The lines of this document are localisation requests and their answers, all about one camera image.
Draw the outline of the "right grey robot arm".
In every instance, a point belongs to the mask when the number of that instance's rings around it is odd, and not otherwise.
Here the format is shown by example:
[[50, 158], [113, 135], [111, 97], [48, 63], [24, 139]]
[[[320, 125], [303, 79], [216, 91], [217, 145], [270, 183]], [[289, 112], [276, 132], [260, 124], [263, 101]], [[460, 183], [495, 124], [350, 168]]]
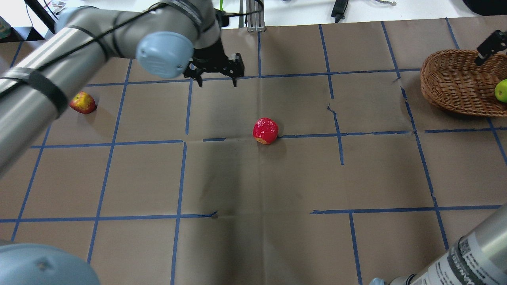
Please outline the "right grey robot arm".
[[[506, 79], [506, 32], [496, 30], [476, 50], [442, 50], [428, 56], [420, 80], [425, 99], [462, 115], [505, 117], [496, 86]], [[505, 285], [506, 206], [458, 239], [418, 274], [392, 285]]]

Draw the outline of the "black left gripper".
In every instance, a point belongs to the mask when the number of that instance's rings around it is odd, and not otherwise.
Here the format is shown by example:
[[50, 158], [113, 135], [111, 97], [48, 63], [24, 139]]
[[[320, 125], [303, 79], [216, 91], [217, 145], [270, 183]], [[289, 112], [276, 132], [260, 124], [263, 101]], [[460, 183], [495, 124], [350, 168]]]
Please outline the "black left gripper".
[[235, 53], [228, 58], [223, 50], [222, 40], [217, 40], [208, 47], [195, 48], [192, 60], [183, 72], [183, 76], [196, 81], [200, 88], [203, 87], [202, 74], [204, 72], [228, 76], [234, 87], [237, 87], [238, 78], [244, 77], [245, 66], [242, 55]]

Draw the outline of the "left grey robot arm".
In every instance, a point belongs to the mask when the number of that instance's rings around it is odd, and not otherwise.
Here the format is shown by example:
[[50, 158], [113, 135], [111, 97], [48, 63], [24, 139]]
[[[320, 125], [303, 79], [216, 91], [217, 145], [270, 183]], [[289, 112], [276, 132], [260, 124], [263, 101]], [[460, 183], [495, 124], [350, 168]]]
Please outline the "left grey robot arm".
[[183, 75], [201, 85], [203, 73], [219, 73], [236, 83], [242, 56], [227, 56], [221, 40], [222, 18], [232, 16], [210, 0], [160, 0], [142, 12], [64, 11], [56, 34], [1, 76], [1, 174], [113, 57], [137, 60], [163, 79]]

